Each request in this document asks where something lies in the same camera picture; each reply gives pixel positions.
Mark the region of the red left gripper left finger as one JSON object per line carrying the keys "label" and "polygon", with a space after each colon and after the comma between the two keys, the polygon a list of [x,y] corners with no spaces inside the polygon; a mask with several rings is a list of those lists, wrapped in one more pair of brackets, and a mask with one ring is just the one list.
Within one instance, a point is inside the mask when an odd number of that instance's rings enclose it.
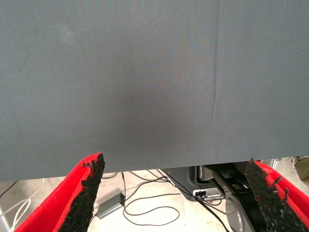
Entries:
{"label": "red left gripper left finger", "polygon": [[105,168],[101,152],[82,159],[16,232],[86,232]]}

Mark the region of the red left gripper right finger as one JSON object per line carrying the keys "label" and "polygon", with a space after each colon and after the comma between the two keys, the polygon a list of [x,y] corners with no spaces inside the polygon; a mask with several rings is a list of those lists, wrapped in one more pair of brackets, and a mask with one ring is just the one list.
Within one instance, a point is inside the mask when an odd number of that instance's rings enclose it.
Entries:
{"label": "red left gripper right finger", "polygon": [[309,197],[270,166],[250,159],[246,178],[268,232],[307,232]]}

